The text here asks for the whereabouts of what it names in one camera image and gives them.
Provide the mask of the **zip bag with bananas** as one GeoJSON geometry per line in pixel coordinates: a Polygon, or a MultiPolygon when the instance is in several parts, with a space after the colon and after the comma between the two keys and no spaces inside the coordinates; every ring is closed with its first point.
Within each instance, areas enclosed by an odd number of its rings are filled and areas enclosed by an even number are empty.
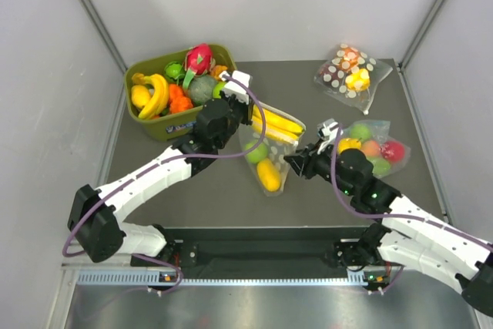
{"type": "MultiPolygon", "coordinates": [[[[306,131],[305,124],[302,121],[300,121],[298,118],[296,118],[296,117],[294,117],[294,116],[292,116],[292,115],[290,115],[290,114],[288,114],[288,113],[286,113],[280,109],[274,108],[272,106],[268,106],[267,104],[265,104],[263,102],[260,105],[262,106],[262,108],[263,108],[263,106],[266,106],[267,108],[272,109],[274,112],[281,113],[283,116],[286,116],[287,118],[294,119],[294,121],[300,123],[305,128],[305,131],[306,131]]],[[[268,138],[265,135],[266,127],[267,127],[267,124],[265,121],[265,115],[263,113],[263,110],[258,109],[256,106],[254,106],[253,107],[252,124],[250,126],[241,126],[239,128],[239,131],[238,131],[239,141],[240,141],[241,149],[243,150],[243,146],[245,144],[247,144],[250,141],[257,140],[257,144],[255,146],[251,147],[247,152],[251,152],[251,151],[255,150],[261,143],[265,143],[268,146],[269,154],[268,154],[267,158],[269,158],[272,161],[272,163],[279,170],[280,175],[281,175],[282,183],[281,183],[281,187],[278,191],[273,192],[273,193],[266,191],[263,188],[263,186],[262,186],[262,184],[258,178],[257,164],[248,163],[247,160],[246,160],[246,162],[247,162],[249,168],[252,170],[253,175],[254,175],[255,179],[257,180],[257,182],[259,183],[260,188],[263,190],[264,194],[266,196],[278,196],[283,192],[283,188],[284,188],[284,185],[285,185],[285,182],[287,179],[287,175],[288,175],[289,170],[290,170],[290,166],[285,162],[284,157],[292,155],[292,154],[294,154],[294,152],[296,152],[297,147],[300,144],[301,138],[302,138],[303,134],[305,133],[305,131],[296,143],[289,144],[289,143],[278,142],[276,140],[268,138]]]]}

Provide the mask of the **yellow banana bunch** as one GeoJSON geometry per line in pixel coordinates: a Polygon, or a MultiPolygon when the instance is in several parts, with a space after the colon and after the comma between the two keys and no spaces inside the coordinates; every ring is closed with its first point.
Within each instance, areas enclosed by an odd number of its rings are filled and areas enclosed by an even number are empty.
{"type": "Polygon", "coordinates": [[[287,118],[281,113],[263,106],[263,113],[267,124],[265,135],[282,143],[294,144],[302,136],[305,128],[294,119],[287,118]]]}
{"type": "Polygon", "coordinates": [[[145,76],[142,73],[135,73],[132,78],[133,86],[146,86],[151,93],[151,100],[142,111],[138,109],[139,119],[153,119],[159,116],[167,107],[169,101],[169,84],[160,74],[145,76]]]}

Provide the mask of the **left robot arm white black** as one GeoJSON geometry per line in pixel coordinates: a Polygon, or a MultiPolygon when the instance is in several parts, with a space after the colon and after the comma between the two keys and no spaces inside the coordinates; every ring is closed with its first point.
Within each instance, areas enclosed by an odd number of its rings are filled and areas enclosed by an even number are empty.
{"type": "Polygon", "coordinates": [[[196,117],[193,129],[157,158],[113,183],[75,193],[68,228],[94,263],[115,254],[140,254],[157,264],[174,258],[175,247],[158,225],[126,222],[139,206],[172,185],[188,180],[218,159],[239,126],[249,125],[257,102],[242,102],[235,95],[211,99],[196,117]]]}

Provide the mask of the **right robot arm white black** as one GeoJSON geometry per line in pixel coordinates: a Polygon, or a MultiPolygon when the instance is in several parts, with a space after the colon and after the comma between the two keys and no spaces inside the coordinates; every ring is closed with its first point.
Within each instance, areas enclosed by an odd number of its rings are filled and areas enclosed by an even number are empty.
{"type": "Polygon", "coordinates": [[[341,154],[310,145],[286,156],[300,177],[320,176],[337,198],[350,197],[346,208],[373,221],[361,242],[361,258],[399,264],[434,278],[459,293],[480,313],[492,315],[492,244],[434,217],[373,174],[358,149],[341,154]]]}

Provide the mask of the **green apple toy in bag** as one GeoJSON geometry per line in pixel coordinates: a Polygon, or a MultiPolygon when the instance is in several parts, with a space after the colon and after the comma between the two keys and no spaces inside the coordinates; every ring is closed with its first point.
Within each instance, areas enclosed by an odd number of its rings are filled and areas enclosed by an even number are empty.
{"type": "MultiPolygon", "coordinates": [[[[243,150],[248,151],[251,147],[255,146],[256,144],[257,144],[257,140],[250,141],[243,146],[243,150]]],[[[257,164],[258,162],[267,158],[268,154],[269,154],[268,146],[265,143],[261,143],[255,150],[248,152],[248,154],[245,155],[245,158],[248,163],[257,164]]]]}

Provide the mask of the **polka dot zip bag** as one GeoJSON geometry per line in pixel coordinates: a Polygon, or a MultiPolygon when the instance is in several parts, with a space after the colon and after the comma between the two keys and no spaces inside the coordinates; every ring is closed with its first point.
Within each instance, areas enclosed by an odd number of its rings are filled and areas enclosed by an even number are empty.
{"type": "Polygon", "coordinates": [[[393,67],[359,48],[341,43],[316,71],[314,83],[328,96],[369,114],[378,86],[393,67]]]}

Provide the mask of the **orange walnut-like toy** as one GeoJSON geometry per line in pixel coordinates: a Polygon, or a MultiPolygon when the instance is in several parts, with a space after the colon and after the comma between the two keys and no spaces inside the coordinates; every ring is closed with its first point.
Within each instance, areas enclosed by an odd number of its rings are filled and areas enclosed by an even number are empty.
{"type": "Polygon", "coordinates": [[[223,72],[227,72],[228,67],[226,65],[215,65],[211,70],[210,70],[210,76],[212,76],[215,80],[220,81],[220,75],[223,72]]]}

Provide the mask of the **orange pumpkin toy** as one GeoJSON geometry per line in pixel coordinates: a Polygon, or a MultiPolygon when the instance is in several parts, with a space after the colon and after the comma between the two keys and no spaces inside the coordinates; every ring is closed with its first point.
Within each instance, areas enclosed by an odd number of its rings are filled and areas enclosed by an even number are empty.
{"type": "Polygon", "coordinates": [[[177,96],[169,105],[169,113],[177,114],[184,112],[194,107],[192,100],[187,96],[177,96]]]}

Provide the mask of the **orange tangerine toy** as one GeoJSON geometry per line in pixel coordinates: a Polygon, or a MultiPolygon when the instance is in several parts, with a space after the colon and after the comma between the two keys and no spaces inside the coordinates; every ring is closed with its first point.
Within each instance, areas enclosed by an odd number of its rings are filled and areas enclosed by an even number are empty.
{"type": "Polygon", "coordinates": [[[169,102],[181,96],[185,96],[183,88],[177,84],[169,84],[169,102]]]}

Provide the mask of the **olive green plastic bin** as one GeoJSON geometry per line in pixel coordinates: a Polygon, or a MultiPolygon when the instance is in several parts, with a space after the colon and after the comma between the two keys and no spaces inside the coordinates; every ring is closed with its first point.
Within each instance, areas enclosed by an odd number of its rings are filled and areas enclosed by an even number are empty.
{"type": "MultiPolygon", "coordinates": [[[[226,47],[217,44],[208,45],[213,52],[211,69],[215,65],[226,65],[228,67],[228,72],[232,72],[236,69],[236,63],[226,47]]],[[[202,109],[202,106],[194,106],[192,109],[187,111],[179,112],[177,114],[170,114],[169,105],[171,102],[168,101],[167,107],[159,116],[155,116],[153,119],[139,119],[139,111],[131,103],[131,88],[133,86],[131,78],[138,72],[145,76],[160,74],[166,79],[168,84],[177,84],[182,87],[184,78],[174,81],[165,74],[164,68],[168,63],[173,61],[184,64],[184,59],[189,50],[190,49],[172,52],[170,54],[137,62],[129,67],[125,74],[124,86],[126,89],[126,101],[129,114],[135,121],[137,121],[138,124],[141,125],[142,128],[144,128],[149,136],[156,140],[167,141],[168,139],[176,138],[177,136],[187,133],[193,127],[193,124],[196,121],[196,116],[202,109]]]]}

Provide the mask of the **green round fruit toy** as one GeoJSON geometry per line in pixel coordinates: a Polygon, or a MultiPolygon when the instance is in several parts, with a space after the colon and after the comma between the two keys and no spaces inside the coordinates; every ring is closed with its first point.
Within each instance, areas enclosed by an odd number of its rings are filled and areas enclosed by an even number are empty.
{"type": "Polygon", "coordinates": [[[164,72],[174,81],[183,79],[186,74],[183,64],[176,61],[168,63],[164,68],[164,72]]]}

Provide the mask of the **yellow banana bunch in bin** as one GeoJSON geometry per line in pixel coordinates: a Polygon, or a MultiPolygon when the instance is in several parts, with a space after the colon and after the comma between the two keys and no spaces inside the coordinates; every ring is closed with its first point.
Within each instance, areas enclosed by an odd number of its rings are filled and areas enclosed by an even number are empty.
{"type": "Polygon", "coordinates": [[[159,116],[167,107],[169,101],[169,84],[160,74],[145,76],[142,73],[135,73],[132,78],[133,86],[146,86],[151,93],[151,100],[142,111],[138,109],[139,119],[153,119],[159,116]]]}

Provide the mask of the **yellow lemon toy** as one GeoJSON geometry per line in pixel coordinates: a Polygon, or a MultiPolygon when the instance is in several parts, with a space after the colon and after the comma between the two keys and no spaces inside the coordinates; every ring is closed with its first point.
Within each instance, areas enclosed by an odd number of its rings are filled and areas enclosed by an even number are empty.
{"type": "Polygon", "coordinates": [[[131,101],[132,104],[142,111],[145,106],[150,102],[152,96],[146,86],[135,85],[131,88],[131,101]]]}

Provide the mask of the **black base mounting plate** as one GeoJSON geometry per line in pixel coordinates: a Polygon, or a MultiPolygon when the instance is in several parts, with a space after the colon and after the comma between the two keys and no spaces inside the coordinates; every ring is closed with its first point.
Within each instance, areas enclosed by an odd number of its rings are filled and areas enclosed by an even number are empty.
{"type": "Polygon", "coordinates": [[[388,230],[369,227],[260,227],[165,229],[157,257],[136,254],[134,267],[162,262],[185,278],[322,278],[347,271],[383,270],[410,263],[381,252],[388,230]]]}

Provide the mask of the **aluminium frame post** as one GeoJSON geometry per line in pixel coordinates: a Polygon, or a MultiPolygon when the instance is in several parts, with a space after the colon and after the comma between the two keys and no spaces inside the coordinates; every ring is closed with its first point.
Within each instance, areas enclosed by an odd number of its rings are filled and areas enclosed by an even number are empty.
{"type": "Polygon", "coordinates": [[[111,55],[113,61],[118,66],[121,72],[125,72],[127,70],[127,65],[123,57],[121,56],[119,50],[117,49],[116,44],[112,39],[112,36],[110,35],[108,29],[106,28],[106,25],[102,20],[100,14],[98,13],[96,7],[94,6],[92,0],[79,0],[79,2],[81,3],[82,8],[84,9],[87,16],[89,17],[90,22],[96,29],[96,32],[101,38],[104,46],[106,47],[109,54],[111,55]]]}
{"type": "Polygon", "coordinates": [[[431,7],[426,12],[421,24],[411,39],[411,43],[406,48],[401,61],[397,64],[397,67],[401,72],[410,65],[447,1],[448,0],[433,0],[431,3],[431,7]]]}

